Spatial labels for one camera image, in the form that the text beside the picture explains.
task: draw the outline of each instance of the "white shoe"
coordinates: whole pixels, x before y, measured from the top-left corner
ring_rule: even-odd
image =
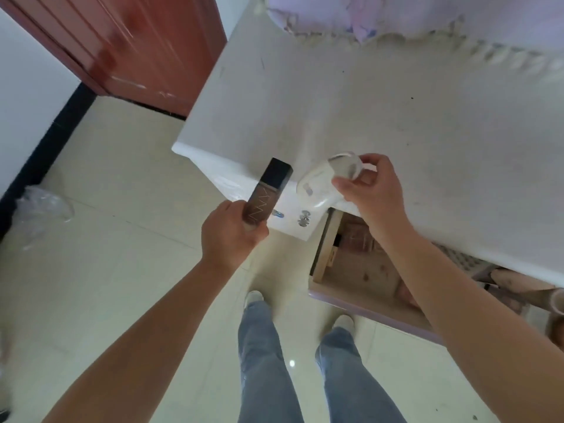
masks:
[[[335,320],[333,324],[333,328],[340,327],[344,328],[350,332],[350,334],[354,337],[355,334],[355,327],[354,327],[354,320],[348,315],[341,315]]]
[[[255,301],[264,301],[264,297],[262,296],[260,291],[248,292],[247,296],[245,297],[245,307],[243,307],[243,309],[246,309],[248,305]]]

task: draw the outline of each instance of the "dark brown bottle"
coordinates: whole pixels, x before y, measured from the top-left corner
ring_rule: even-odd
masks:
[[[292,172],[292,166],[272,158],[243,209],[244,222],[256,226],[270,216]]]

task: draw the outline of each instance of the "jeans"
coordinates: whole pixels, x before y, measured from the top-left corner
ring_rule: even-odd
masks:
[[[243,313],[239,359],[239,423],[303,423],[272,313],[264,301],[250,303]],[[325,335],[315,360],[324,378],[331,423],[405,423],[386,391],[364,368],[346,329],[333,328]]]

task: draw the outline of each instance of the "door frame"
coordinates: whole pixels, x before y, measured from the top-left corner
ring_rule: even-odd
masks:
[[[45,31],[29,18],[12,0],[0,0],[0,8],[4,10],[14,21],[24,28],[32,37],[55,56],[64,66],[76,75],[84,84],[99,96],[108,96],[109,93],[98,84],[84,70],[82,65],[67,53],[57,42],[55,42]]]

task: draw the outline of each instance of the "open drawer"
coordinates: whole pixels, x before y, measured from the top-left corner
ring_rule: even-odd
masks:
[[[358,231],[367,231],[357,216],[330,209],[310,271],[309,295],[390,327],[441,343],[431,324],[416,306],[399,299],[403,284],[388,255],[369,235],[372,244],[343,244]],[[343,238],[339,247],[335,238]]]

